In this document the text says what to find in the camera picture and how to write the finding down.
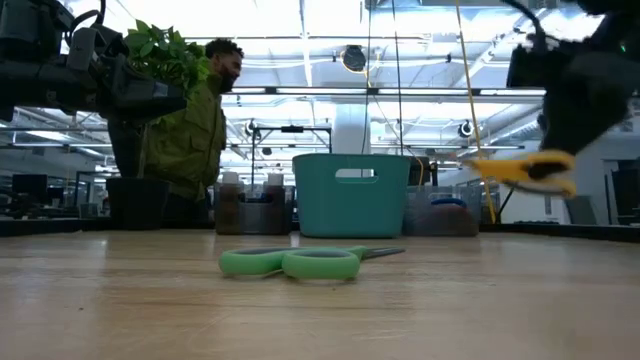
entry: man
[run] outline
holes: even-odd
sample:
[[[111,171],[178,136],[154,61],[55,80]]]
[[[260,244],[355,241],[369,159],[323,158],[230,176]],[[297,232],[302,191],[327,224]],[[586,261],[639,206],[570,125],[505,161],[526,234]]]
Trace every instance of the man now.
[[[207,221],[206,188],[218,179],[220,153],[226,145],[221,94],[231,91],[242,69],[244,53],[223,39],[208,43],[210,75],[193,90],[187,108],[153,125],[146,139],[144,177],[171,183],[165,218]]]

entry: teal plastic bin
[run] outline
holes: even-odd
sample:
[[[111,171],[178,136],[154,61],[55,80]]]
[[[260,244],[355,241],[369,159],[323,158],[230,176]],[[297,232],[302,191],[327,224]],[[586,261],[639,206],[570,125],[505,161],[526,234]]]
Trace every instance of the teal plastic bin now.
[[[321,238],[399,236],[409,165],[409,158],[394,155],[294,157],[300,232]],[[341,169],[340,175],[346,171],[351,177],[337,177]],[[371,170],[373,176],[359,176]]]

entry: table surface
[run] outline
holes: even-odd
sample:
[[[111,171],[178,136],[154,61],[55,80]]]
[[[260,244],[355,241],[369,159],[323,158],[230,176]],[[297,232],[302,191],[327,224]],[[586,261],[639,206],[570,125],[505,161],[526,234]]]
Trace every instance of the table surface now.
[[[353,282],[225,279],[239,247],[402,246]],[[0,359],[637,359],[640,246],[207,231],[0,239]]]

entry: potted plant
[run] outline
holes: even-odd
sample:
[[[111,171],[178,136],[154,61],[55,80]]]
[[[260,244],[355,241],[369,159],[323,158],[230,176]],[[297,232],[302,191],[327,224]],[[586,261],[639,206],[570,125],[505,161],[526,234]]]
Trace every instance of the potted plant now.
[[[129,30],[125,42],[133,69],[182,88],[185,96],[209,73],[203,47],[187,43],[173,27],[162,30],[136,20],[136,29]],[[109,122],[116,165],[122,175],[107,181],[111,217],[125,229],[157,229],[162,223],[169,183],[144,177],[148,129],[160,121],[174,119],[161,117],[139,128]]]

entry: green jacket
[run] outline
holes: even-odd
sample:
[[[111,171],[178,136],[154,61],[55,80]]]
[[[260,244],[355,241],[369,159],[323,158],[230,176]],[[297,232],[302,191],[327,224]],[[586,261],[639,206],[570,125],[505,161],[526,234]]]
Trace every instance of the green jacket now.
[[[194,201],[218,179],[226,145],[220,77],[209,75],[187,99],[187,108],[160,118],[146,139],[144,176],[171,182],[171,193]]]

